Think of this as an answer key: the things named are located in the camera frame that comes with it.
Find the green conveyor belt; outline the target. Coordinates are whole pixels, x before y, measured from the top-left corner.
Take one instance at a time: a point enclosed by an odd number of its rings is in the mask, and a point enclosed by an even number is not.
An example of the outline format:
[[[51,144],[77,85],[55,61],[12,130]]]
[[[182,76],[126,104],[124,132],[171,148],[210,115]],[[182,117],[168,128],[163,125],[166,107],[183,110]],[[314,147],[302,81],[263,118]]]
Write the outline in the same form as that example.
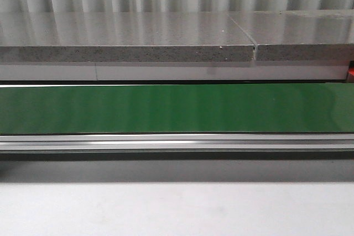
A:
[[[1,133],[353,132],[351,83],[1,89]]]

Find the grey speckled stone slab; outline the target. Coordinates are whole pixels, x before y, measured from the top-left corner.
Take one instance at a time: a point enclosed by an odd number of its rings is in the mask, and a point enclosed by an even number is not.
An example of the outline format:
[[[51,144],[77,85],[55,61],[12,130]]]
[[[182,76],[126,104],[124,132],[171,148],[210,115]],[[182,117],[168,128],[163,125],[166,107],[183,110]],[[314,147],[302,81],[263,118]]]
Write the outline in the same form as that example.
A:
[[[1,62],[249,62],[226,13],[2,13]]]

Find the aluminium conveyor frame rail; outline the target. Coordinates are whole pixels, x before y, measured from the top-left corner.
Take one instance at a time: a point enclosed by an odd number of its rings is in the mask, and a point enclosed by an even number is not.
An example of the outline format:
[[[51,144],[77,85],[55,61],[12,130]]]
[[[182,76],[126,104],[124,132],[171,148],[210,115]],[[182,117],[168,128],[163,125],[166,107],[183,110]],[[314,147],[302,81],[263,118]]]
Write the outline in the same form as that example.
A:
[[[352,151],[352,133],[5,135],[1,152],[252,152]]]

